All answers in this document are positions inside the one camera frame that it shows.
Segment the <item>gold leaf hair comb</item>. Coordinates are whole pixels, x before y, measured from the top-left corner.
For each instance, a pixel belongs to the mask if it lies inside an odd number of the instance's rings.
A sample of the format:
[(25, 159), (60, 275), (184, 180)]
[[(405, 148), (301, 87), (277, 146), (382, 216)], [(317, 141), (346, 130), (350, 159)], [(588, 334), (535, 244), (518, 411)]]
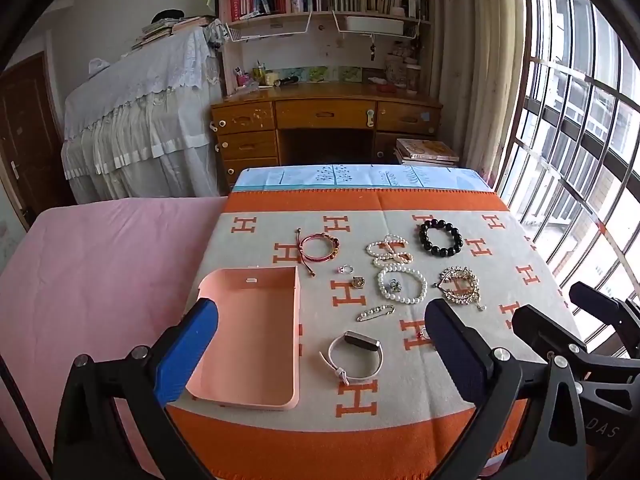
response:
[(440, 272), (435, 287), (454, 306), (474, 306), (480, 312), (486, 310), (482, 304), (480, 279), (467, 266), (450, 266)]

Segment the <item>pearl safety pin brooch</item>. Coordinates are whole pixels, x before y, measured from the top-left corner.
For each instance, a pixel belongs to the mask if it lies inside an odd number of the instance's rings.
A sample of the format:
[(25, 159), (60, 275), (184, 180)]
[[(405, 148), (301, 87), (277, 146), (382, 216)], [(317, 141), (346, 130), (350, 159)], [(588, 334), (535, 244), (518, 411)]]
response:
[(376, 306), (367, 310), (363, 310), (357, 314), (355, 321), (363, 323), (376, 318), (384, 318), (384, 316), (392, 315), (395, 313), (395, 307), (392, 304), (382, 304), (382, 306)]

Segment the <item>silver blue flower brooch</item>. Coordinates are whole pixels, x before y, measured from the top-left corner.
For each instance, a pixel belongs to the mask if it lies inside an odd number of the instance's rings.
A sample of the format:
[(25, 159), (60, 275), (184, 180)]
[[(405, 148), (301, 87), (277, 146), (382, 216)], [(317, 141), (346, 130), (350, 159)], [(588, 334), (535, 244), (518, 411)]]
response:
[(388, 283), (387, 289), (389, 292), (392, 292), (393, 294), (397, 294), (398, 292), (402, 291), (402, 286), (397, 280), (390, 280), (390, 282)]

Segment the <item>white smart band watch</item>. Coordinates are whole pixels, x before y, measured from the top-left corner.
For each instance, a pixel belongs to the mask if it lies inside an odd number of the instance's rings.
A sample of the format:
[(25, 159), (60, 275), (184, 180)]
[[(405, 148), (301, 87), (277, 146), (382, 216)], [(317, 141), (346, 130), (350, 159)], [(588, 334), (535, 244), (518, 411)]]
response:
[(378, 339), (346, 330), (319, 352), (322, 363), (343, 386), (370, 382), (384, 364), (384, 349)]

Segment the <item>pink plastic tray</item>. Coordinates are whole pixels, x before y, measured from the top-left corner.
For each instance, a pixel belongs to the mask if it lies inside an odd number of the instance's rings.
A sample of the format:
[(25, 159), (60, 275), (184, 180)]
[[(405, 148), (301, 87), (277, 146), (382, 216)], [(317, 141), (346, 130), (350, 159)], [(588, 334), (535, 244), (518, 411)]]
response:
[(295, 408), (300, 307), (296, 267), (218, 269), (201, 280), (198, 296), (216, 304), (218, 327), (186, 390), (223, 406)]

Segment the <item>orange grey H blanket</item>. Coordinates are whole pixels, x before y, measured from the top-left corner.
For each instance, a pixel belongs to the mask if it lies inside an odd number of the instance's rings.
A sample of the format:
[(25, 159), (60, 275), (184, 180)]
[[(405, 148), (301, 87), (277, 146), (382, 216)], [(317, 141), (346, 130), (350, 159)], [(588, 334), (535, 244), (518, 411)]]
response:
[(457, 314), (532, 360), (512, 330), (530, 304), (576, 324), (533, 242), (489, 192), (235, 192), (194, 280), (218, 330), (169, 411), (221, 479), (423, 479), (473, 413), (424, 324), (469, 269)]

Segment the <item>pink bed sheet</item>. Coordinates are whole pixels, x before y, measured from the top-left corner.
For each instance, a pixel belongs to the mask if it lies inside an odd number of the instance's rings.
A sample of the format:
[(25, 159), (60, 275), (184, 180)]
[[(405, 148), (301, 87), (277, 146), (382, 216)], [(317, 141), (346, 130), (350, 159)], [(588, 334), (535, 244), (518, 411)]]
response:
[(49, 209), (17, 246), (1, 273), (1, 355), (48, 451), (73, 360), (121, 359), (179, 322), (225, 202)]

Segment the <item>stack of books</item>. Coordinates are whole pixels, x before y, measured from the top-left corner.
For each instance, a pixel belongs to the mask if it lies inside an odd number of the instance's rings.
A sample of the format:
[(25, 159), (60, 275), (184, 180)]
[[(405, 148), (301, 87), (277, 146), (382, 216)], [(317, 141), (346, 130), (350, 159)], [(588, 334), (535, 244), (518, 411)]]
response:
[(395, 154), (406, 165), (457, 167), (460, 160), (444, 142), (423, 139), (398, 139)]

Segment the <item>blue patterned sheet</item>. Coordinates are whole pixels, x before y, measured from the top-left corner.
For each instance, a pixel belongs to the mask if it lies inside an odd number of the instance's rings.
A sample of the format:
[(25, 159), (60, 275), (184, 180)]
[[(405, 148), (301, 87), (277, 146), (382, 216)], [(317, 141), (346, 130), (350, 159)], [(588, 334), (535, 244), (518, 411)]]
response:
[(295, 191), (338, 188), (417, 188), (490, 192), (474, 171), (465, 168), (408, 165), (308, 165), (244, 169), (232, 190)]

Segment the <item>brown wooden door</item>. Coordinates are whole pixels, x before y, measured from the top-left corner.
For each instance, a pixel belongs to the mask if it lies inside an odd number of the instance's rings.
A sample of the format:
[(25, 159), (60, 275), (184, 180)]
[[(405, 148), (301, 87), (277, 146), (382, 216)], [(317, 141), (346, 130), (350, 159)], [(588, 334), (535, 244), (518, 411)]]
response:
[(1, 74), (1, 157), (28, 224), (43, 211), (75, 203), (64, 177), (61, 148), (46, 57), (39, 52)]

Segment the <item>wooden desk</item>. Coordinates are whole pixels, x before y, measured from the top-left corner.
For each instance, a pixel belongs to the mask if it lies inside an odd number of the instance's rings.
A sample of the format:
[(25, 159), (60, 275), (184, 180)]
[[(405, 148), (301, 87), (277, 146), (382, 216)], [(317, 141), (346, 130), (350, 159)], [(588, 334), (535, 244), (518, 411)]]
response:
[(442, 104), (374, 84), (303, 82), (228, 96), (210, 107), (224, 177), (248, 168), (393, 164), (399, 139), (437, 138)]

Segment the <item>white lace covered furniture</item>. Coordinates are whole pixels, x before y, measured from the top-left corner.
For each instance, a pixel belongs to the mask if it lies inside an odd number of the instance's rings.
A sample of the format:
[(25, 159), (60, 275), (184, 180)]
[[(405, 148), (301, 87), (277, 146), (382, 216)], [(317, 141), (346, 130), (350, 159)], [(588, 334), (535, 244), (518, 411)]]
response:
[(208, 30), (129, 53), (67, 96), (61, 158), (78, 203), (221, 193), (210, 107), (222, 98)]

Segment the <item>beige curtain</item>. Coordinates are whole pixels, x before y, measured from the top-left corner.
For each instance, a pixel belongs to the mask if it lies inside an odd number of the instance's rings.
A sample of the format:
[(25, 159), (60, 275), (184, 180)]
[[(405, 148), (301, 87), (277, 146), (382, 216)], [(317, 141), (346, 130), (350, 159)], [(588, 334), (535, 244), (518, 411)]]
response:
[(489, 185), (506, 158), (521, 87), (525, 10), (525, 0), (432, 0), (440, 137)]

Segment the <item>wooden bookshelf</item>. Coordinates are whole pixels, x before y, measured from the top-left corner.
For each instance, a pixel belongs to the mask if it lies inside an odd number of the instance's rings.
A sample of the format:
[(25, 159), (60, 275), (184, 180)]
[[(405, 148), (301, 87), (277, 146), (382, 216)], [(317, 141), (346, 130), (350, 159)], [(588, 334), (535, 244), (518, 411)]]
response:
[(227, 94), (264, 70), (303, 80), (360, 82), (424, 76), (432, 53), (432, 0), (217, 0)]

